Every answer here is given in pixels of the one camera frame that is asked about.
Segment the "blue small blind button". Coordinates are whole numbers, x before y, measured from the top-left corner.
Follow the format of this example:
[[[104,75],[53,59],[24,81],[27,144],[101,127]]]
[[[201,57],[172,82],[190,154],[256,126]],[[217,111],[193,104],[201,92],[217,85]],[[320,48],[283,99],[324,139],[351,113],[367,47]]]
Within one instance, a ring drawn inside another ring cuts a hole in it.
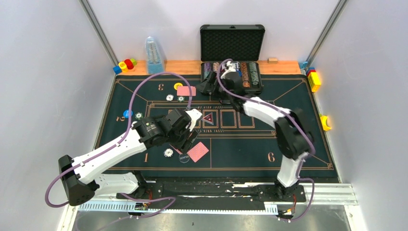
[[[130,117],[132,117],[133,116],[133,111],[132,110],[125,110],[124,112],[123,112],[123,117],[124,118],[130,118]]]

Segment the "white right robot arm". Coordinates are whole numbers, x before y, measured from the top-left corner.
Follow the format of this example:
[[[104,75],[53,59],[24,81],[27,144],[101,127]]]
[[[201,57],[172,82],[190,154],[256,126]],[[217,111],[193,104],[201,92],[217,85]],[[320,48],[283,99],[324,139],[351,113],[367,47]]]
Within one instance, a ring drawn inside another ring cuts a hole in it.
[[[254,117],[275,129],[278,148],[283,154],[275,195],[281,201],[292,197],[293,186],[300,180],[303,162],[316,152],[314,137],[303,111],[278,107],[262,100],[244,87],[244,81],[236,71],[228,70],[222,74],[211,71],[196,88],[203,95],[226,99],[239,113]]]

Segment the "red-backed card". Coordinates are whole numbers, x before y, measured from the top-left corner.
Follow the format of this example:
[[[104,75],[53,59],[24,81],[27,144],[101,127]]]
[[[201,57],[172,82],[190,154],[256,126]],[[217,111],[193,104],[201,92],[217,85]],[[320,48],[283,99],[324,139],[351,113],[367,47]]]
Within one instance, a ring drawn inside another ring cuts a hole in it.
[[[188,87],[188,86],[179,86],[178,88],[177,88],[177,95],[178,96],[196,96],[196,87],[194,87],[194,86],[191,86],[191,87]]]
[[[199,161],[204,155],[209,152],[209,149],[202,143],[197,143],[194,147],[192,147],[188,152],[188,156],[193,162]]]

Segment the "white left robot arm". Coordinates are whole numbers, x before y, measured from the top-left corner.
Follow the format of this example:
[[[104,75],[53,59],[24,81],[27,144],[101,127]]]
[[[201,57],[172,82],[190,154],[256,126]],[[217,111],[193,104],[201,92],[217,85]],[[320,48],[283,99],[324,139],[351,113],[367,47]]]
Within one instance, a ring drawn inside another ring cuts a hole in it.
[[[94,196],[111,193],[131,194],[141,199],[147,194],[143,177],[136,172],[106,174],[119,162],[150,148],[170,144],[188,152],[198,136],[196,124],[202,113],[197,109],[174,109],[167,115],[134,121],[125,133],[105,145],[81,156],[68,155],[58,160],[61,181],[71,206],[81,205]]]

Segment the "yellow big blind button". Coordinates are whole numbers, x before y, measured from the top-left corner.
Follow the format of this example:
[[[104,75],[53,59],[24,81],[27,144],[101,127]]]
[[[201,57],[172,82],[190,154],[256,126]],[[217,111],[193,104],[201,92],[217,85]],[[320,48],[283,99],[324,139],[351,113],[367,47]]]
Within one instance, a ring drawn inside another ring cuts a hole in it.
[[[175,84],[174,84],[174,89],[175,89],[175,90],[178,90],[178,88],[179,88],[179,87],[182,87],[182,86],[183,86],[182,83],[175,83]]]

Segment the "white-blue poker chip stack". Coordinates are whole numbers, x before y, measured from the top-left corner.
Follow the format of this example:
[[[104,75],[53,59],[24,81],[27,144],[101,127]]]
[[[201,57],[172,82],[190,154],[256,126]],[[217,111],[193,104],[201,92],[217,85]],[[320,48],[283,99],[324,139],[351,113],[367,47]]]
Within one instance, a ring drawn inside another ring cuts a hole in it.
[[[174,151],[172,150],[172,149],[166,149],[165,151],[164,151],[164,156],[165,157],[172,157],[173,156],[173,154],[174,154]]]

